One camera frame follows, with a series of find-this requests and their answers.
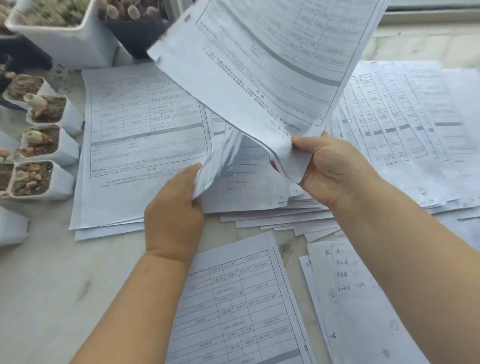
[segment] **black plant pot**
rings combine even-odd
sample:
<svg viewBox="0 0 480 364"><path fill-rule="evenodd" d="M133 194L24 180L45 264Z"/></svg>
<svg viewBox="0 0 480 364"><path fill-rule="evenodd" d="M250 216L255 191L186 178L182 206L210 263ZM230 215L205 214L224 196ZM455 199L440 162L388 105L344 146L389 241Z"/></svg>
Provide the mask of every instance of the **black plant pot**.
<svg viewBox="0 0 480 364"><path fill-rule="evenodd" d="M19 73L22 73L23 71L23 67L19 65L16 62L16 60L14 60L8 54L0 54L0 64L5 65L5 71L3 72L3 74L5 72L15 72L16 74L19 74ZM21 108L20 106L12 104L11 102L3 98L3 92L10 85L10 82L12 82L11 79L6 78L5 76L3 76L3 74L0 75L0 105L12 110L25 111L24 108Z"/></svg>
<svg viewBox="0 0 480 364"><path fill-rule="evenodd" d="M165 32L162 19L107 20L105 26L138 60L150 59L147 50Z"/></svg>
<svg viewBox="0 0 480 364"><path fill-rule="evenodd" d="M52 58L21 34L0 36L0 53L9 54L23 69L52 68Z"/></svg>

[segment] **white marble countertop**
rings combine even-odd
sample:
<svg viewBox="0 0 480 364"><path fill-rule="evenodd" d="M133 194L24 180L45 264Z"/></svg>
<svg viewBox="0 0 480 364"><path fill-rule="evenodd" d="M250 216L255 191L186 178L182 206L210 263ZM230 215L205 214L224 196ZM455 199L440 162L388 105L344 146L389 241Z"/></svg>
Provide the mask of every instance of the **white marble countertop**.
<svg viewBox="0 0 480 364"><path fill-rule="evenodd" d="M380 26L365 50L367 60L441 60L445 67L480 68L480 24ZM68 94L80 109L80 74L69 75ZM0 129L14 136L26 127L24 112L0 110ZM76 167L70 172L76 173ZM0 249L0 363L67 363L144 252L143 232L83 243L68 230L72 200L55 203L2 202L32 218L31 237ZM261 233L206 218L200 250ZM318 363L329 363L298 258L303 237L275 232Z"/></svg>

